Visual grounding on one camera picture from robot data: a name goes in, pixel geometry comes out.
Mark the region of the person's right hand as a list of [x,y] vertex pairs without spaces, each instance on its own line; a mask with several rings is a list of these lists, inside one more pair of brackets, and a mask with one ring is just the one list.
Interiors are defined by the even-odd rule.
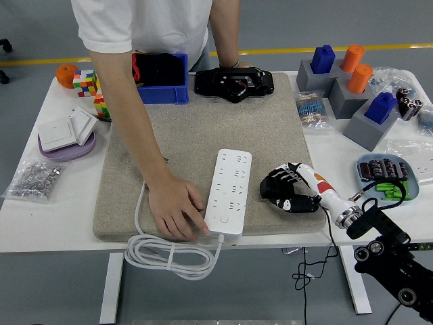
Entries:
[[197,187],[184,179],[168,176],[148,184],[149,206],[158,229],[176,240],[196,240],[197,235],[187,220],[190,219],[204,234],[209,232],[200,211],[203,199]]

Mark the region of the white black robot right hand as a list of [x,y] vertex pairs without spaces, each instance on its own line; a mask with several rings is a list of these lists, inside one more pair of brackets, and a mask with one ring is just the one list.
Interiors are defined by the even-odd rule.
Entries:
[[[304,182],[313,195],[296,194],[294,184]],[[355,202],[342,198],[331,184],[304,163],[282,164],[260,183],[260,195],[289,213],[312,213],[323,207],[330,212],[337,226],[360,212]]]

